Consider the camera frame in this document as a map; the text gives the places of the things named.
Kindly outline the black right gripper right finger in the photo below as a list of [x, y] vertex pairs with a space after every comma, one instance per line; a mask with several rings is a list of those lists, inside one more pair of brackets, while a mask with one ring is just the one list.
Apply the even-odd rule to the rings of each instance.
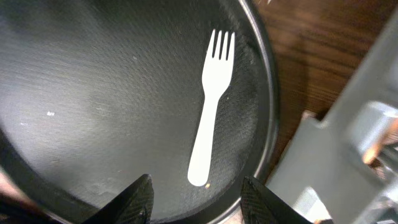
[[246, 176], [241, 189], [245, 224], [312, 224], [256, 178]]

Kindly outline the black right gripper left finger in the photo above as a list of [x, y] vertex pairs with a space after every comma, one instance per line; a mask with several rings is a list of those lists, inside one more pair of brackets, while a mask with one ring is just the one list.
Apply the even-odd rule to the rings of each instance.
[[83, 224], [150, 223], [153, 204], [152, 178], [144, 174]]

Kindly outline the white plastic fork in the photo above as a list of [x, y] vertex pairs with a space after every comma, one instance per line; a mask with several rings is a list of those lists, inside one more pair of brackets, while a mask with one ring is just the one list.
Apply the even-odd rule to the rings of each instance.
[[205, 95], [197, 136], [188, 167], [187, 179], [194, 186], [207, 183], [218, 102], [228, 89], [233, 74], [235, 33], [214, 30], [202, 71]]

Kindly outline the grey dishwasher rack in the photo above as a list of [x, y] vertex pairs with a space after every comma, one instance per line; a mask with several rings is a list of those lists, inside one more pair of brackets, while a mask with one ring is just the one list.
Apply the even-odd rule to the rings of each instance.
[[267, 187], [312, 222], [397, 222], [397, 14], [326, 116], [300, 123]]

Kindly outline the round black tray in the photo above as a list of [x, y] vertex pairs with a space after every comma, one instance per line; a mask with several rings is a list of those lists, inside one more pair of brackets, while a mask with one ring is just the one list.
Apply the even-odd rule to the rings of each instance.
[[[206, 185], [187, 179], [212, 34], [235, 35]], [[81, 223], [143, 174], [152, 223], [218, 223], [277, 135], [277, 76], [251, 1], [2, 1], [1, 168]]]

